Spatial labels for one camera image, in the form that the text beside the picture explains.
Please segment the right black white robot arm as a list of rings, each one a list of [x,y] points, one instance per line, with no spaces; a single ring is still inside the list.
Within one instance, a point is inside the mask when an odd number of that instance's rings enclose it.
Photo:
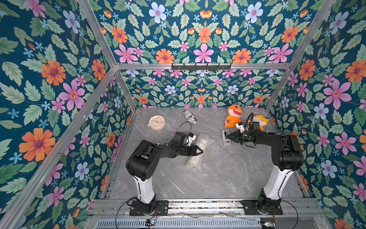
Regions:
[[[225,134],[224,138],[241,145],[252,142],[255,145],[271,147],[271,159],[274,167],[269,181],[261,189],[257,200],[243,200],[247,215],[282,215],[281,202],[283,190],[290,177],[304,164],[304,155],[297,137],[273,132],[242,133],[236,131]]]

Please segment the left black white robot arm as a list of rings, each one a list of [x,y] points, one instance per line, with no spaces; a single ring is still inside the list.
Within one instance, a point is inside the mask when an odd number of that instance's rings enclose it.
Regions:
[[[177,156],[198,156],[204,150],[194,145],[193,133],[176,132],[169,143],[155,144],[142,140],[126,162],[126,169],[134,178],[137,187],[136,210],[142,214],[152,214],[156,208],[156,194],[153,190],[152,176],[161,158],[174,159]]]

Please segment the clear bubble wrap sheet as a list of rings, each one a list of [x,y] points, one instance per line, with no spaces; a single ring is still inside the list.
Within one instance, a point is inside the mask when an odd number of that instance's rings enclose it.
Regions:
[[[187,160],[186,167],[189,169],[198,168],[202,165],[204,153],[207,148],[214,142],[208,134],[200,134],[195,145],[197,146],[196,156],[190,156]]]

